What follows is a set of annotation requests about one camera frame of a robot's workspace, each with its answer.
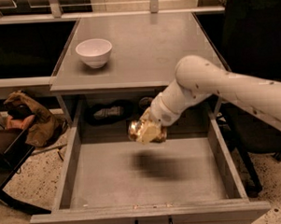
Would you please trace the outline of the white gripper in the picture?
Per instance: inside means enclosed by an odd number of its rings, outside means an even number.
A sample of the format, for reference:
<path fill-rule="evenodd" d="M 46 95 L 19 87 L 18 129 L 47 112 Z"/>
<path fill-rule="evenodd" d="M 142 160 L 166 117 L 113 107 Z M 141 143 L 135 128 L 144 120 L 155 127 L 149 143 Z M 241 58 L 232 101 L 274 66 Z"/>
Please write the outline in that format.
<path fill-rule="evenodd" d="M 161 126 L 173 125 L 180 118 L 183 108 L 184 105 L 181 102 L 160 92 L 140 117 L 136 141 L 143 145 L 160 142 L 162 140 Z"/>

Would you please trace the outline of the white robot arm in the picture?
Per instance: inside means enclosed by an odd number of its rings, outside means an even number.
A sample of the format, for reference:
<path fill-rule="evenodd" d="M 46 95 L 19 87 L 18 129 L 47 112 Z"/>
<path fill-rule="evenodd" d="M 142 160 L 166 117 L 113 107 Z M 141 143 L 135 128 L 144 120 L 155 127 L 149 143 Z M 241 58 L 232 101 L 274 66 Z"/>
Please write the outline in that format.
<path fill-rule="evenodd" d="M 189 107 L 211 95 L 238 106 L 281 132 L 281 82 L 221 69 L 192 55 L 176 64 L 176 77 L 141 117 L 136 140 L 148 144 Z"/>

